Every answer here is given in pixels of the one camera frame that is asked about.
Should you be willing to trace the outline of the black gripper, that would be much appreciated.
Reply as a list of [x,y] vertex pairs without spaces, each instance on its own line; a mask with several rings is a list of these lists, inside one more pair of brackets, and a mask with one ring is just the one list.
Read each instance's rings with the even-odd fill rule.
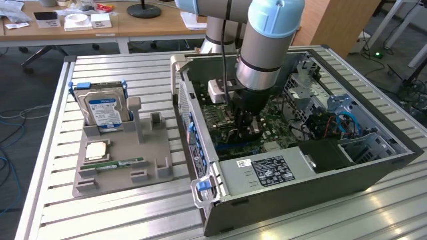
[[269,91],[237,90],[232,97],[233,121],[237,127],[246,127],[260,115],[269,100]]

